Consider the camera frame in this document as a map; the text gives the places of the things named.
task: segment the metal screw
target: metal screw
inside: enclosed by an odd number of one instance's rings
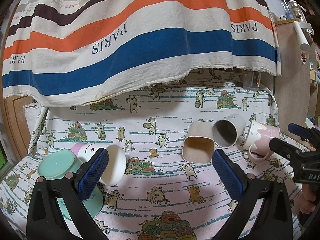
[[[247,177],[248,177],[249,179],[255,179],[255,178],[256,178],[256,176],[255,176],[253,173],[248,173],[248,174],[247,174]]]
[[[283,183],[283,179],[281,179],[280,177],[277,178],[277,182],[282,184]]]
[[[71,178],[73,177],[73,172],[68,172],[68,173],[65,175],[65,177],[66,177],[67,179],[71,179]]]
[[[38,177],[38,179],[37,179],[37,182],[42,182],[43,181],[43,177],[42,176],[40,176],[40,177]]]

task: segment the wooden cabinet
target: wooden cabinet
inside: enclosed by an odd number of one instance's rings
[[[278,105],[280,131],[299,141],[300,137],[289,133],[288,125],[293,122],[306,126],[310,99],[309,60],[305,64],[301,60],[302,51],[293,23],[277,25],[276,30],[282,76],[276,76],[274,95]]]
[[[28,96],[1,99],[1,112],[5,129],[12,150],[18,160],[27,155],[31,139],[23,109],[23,106],[30,103],[31,98]]]

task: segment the cup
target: cup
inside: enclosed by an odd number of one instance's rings
[[[193,122],[182,147],[182,158],[191,163],[209,163],[214,152],[212,125]]]
[[[280,137],[279,128],[252,120],[243,145],[243,148],[248,150],[248,158],[255,163],[260,163],[270,157],[273,152],[269,148],[269,142],[275,137]]]
[[[51,153],[44,158],[38,166],[39,176],[45,177],[47,180],[62,179],[68,172],[74,172],[80,168],[82,161],[69,150],[62,150]],[[61,212],[71,219],[67,207],[62,198],[57,198]],[[82,202],[91,217],[95,217],[101,210],[103,205],[103,195],[95,186],[89,199]]]
[[[245,119],[241,115],[229,115],[213,125],[214,142],[223,148],[230,148],[243,134],[244,129]]]
[[[127,164],[124,151],[119,145],[105,143],[76,143],[71,148],[71,151],[83,162],[88,162],[99,148],[106,149],[109,154],[109,163],[99,179],[99,182],[107,186],[115,186],[121,181]]]

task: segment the teal bowl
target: teal bowl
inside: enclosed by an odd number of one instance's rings
[[[38,166],[38,174],[44,176],[47,180],[62,179],[68,172],[76,173],[82,165],[82,161],[74,155],[72,151],[62,150],[51,153],[41,161]],[[71,219],[66,205],[62,198],[57,198],[61,212]],[[89,199],[82,202],[91,217],[95,217],[103,206],[103,195],[95,186]]]

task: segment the white mug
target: white mug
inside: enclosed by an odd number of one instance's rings
[[[270,157],[273,152],[269,148],[269,142],[275,137],[280,137],[279,128],[252,120],[243,145],[243,148],[248,150],[248,158],[253,162],[260,163]],[[251,152],[263,156],[263,158],[257,158]]]
[[[99,148],[106,149],[109,155],[108,165],[99,182],[108,186],[117,185],[126,169],[126,158],[123,149],[117,144],[76,143],[71,151],[83,162],[88,162]]]
[[[242,115],[232,114],[215,122],[212,127],[214,142],[223,148],[233,146],[245,129]]]

